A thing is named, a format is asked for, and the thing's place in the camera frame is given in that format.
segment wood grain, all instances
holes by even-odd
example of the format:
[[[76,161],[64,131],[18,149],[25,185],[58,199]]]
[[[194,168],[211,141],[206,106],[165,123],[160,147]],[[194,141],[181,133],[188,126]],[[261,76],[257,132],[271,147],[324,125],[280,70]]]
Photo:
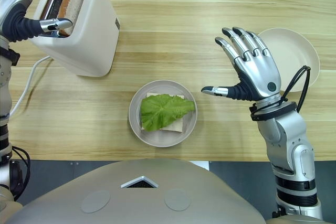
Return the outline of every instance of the wood grain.
[[[31,17],[39,0],[28,10]],[[10,141],[33,159],[124,160],[170,157],[208,161],[266,161],[265,141],[249,117],[250,102],[211,97],[203,86],[238,81],[214,43],[222,27],[256,33],[286,27],[316,48],[319,79],[301,114],[316,160],[336,160],[336,0],[111,0],[121,23],[112,69],[102,78],[79,77],[55,61],[38,67],[30,93],[10,121]],[[13,103],[34,62],[45,54],[29,41],[11,44],[21,53],[13,67]],[[170,79],[196,99],[198,121],[181,144],[155,148],[128,124],[128,107],[144,84]],[[298,100],[293,93],[290,99]]]

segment plate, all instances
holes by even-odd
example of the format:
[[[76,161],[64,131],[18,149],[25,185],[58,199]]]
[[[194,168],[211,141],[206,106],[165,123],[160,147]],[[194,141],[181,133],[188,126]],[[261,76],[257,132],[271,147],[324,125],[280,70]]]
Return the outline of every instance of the plate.
[[[262,31],[259,37],[273,55],[281,76],[281,91],[285,91],[296,72],[306,65],[311,68],[309,86],[317,80],[320,60],[314,46],[301,34],[286,28],[271,28]],[[302,91],[306,74],[292,88],[291,92]]]
[[[162,130],[148,132],[141,129],[140,106],[148,92],[184,95],[185,99],[195,103],[195,111],[183,116],[182,133]],[[185,140],[193,131],[197,121],[197,105],[193,95],[183,85],[170,80],[157,80],[146,84],[135,93],[129,107],[128,118],[133,132],[139,139],[155,147],[170,147]]]

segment lettuce leaf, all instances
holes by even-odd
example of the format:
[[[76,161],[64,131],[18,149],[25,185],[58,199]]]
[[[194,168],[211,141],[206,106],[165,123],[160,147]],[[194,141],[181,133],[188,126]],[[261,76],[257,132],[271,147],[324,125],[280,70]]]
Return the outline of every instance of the lettuce leaf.
[[[195,104],[176,95],[159,94],[143,99],[140,110],[142,127],[146,131],[157,131],[194,111]]]

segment bread slice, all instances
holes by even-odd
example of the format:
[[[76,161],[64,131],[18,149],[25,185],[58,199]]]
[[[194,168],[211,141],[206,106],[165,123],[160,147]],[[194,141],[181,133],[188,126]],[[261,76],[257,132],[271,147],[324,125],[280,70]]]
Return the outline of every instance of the bread slice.
[[[75,27],[79,11],[82,7],[83,0],[62,0],[58,11],[58,18],[67,18],[71,20],[72,26],[66,29],[61,29],[59,34],[70,36]]]
[[[157,93],[147,93],[146,97],[150,97],[151,95],[158,95]],[[161,128],[160,130],[164,131],[178,131],[183,132],[183,118],[176,119],[173,123],[170,125],[167,125],[166,127]]]

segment black cable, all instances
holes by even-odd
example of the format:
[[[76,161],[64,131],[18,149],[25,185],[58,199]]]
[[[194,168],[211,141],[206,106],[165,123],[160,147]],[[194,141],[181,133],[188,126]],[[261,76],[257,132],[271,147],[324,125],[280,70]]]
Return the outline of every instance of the black cable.
[[[23,160],[23,162],[27,166],[27,173],[26,173],[25,181],[23,183],[23,189],[19,194],[15,195],[15,197],[14,197],[14,200],[16,201],[21,196],[21,194],[24,192],[24,190],[26,189],[26,187],[28,185],[28,182],[29,182],[29,179],[30,179],[30,157],[29,157],[29,154],[24,149],[21,149],[21,148],[16,147],[16,146],[12,146],[12,149],[14,150],[14,152],[16,154],[18,154],[18,156]],[[20,153],[18,153],[18,151],[21,151],[22,153],[24,153],[26,155],[27,161],[24,160],[24,158],[21,156]]]
[[[13,151],[22,159],[22,161],[25,163],[25,165],[28,167],[28,163],[27,161],[22,157],[22,155],[20,154],[20,152],[18,152],[16,149],[12,148]]]
[[[258,109],[255,109],[253,110],[253,112],[251,113],[252,115],[254,115],[256,112],[260,111],[260,110],[263,110],[263,109],[266,109],[268,107],[271,107],[273,105],[276,105],[276,104],[279,104],[281,105],[283,102],[287,102],[288,99],[286,98],[286,96],[288,95],[288,93],[290,92],[290,90],[294,87],[294,85],[298,82],[298,80],[302,77],[302,75],[307,72],[307,75],[306,75],[306,80],[305,80],[305,84],[303,85],[303,89],[302,89],[302,93],[301,93],[301,96],[300,96],[300,100],[298,102],[298,106],[296,108],[296,111],[299,113],[300,110],[301,110],[301,107],[303,105],[303,102],[305,101],[305,98],[306,98],[306,94],[307,94],[307,91],[308,91],[308,86],[309,86],[309,79],[310,79],[310,67],[307,67],[307,66],[303,66],[302,68],[300,68],[296,74],[294,75],[294,77],[291,79],[291,81],[289,82],[286,90],[284,91],[283,95],[281,96],[280,100],[277,101],[277,102],[274,102],[274,103],[271,103],[271,104],[268,104],[262,108],[258,108]]]

